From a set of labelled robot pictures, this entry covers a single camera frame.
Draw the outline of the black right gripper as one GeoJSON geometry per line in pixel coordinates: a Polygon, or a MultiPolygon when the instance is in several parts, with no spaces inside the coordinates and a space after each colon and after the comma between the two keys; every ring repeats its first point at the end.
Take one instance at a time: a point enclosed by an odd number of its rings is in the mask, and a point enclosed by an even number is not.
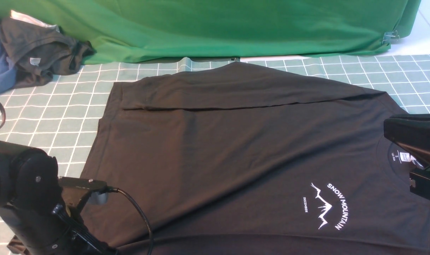
{"type": "Polygon", "coordinates": [[[398,114],[384,121],[384,137],[415,163],[409,172],[409,190],[430,200],[430,114],[398,114]]]}

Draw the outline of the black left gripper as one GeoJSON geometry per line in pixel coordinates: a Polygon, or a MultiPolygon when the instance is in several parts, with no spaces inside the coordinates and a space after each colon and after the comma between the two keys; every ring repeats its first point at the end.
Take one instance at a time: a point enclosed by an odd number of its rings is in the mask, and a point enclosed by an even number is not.
{"type": "Polygon", "coordinates": [[[117,255],[118,250],[95,238],[62,204],[20,209],[10,205],[10,250],[19,255],[117,255]]]}

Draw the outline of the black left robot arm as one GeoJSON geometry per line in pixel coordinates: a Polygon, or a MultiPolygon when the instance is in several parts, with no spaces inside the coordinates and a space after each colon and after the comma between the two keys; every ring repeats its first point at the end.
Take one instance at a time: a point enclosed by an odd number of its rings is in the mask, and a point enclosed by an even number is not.
{"type": "Polygon", "coordinates": [[[0,141],[0,217],[14,232],[19,255],[118,255],[81,218],[86,203],[104,204],[105,181],[58,176],[42,149],[0,141]]]}

